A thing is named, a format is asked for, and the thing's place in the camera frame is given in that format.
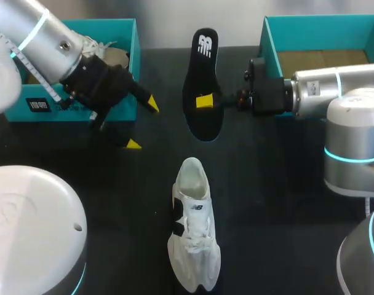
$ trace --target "box label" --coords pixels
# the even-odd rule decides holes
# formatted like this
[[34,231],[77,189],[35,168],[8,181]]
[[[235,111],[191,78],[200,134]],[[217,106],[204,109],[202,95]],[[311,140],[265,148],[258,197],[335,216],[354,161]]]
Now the box label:
[[31,112],[52,112],[46,98],[26,98]]

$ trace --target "black insole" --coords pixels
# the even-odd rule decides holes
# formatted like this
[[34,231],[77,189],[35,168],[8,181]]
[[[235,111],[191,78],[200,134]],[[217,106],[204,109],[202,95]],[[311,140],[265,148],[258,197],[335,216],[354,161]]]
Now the black insole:
[[[216,77],[218,35],[214,29],[200,29],[191,45],[191,56],[183,86],[183,112],[193,135],[202,141],[214,140],[223,125],[224,109]],[[196,98],[213,94],[212,108],[197,108]]]

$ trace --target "insole logo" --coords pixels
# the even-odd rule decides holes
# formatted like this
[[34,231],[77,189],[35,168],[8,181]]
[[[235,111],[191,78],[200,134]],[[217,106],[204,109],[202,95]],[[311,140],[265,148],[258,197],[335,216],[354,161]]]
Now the insole logo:
[[212,38],[200,35],[198,44],[198,52],[210,58],[210,51],[212,49]]

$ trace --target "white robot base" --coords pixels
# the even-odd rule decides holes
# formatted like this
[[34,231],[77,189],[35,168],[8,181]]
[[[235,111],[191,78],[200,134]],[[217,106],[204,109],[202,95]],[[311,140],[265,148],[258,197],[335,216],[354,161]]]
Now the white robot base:
[[82,203],[64,180],[0,167],[0,295],[78,295],[86,238]]

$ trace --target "shoe tongue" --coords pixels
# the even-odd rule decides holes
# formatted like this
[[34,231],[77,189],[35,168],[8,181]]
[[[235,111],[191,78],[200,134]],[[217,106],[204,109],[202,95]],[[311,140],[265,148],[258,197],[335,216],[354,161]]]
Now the shoe tongue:
[[211,201],[207,199],[196,200],[188,196],[183,198],[183,206],[187,218],[194,218],[206,222],[209,217],[211,205]]

